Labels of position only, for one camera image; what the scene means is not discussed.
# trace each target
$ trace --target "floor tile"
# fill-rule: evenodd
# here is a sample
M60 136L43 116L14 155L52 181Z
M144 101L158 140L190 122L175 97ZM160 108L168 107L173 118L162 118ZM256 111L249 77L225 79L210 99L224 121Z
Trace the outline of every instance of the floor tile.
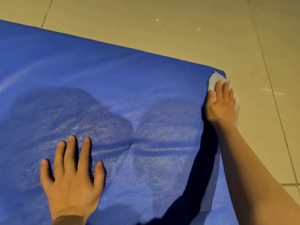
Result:
M0 0L0 19L41 27L51 0Z
M300 0L249 0L252 5L300 17Z
M246 1L53 0L44 28L224 70L241 133L280 183L295 182Z
M251 7L297 180L300 181L300 18Z
M300 195L297 186L284 186L284 189L291 195L295 202L300 205Z

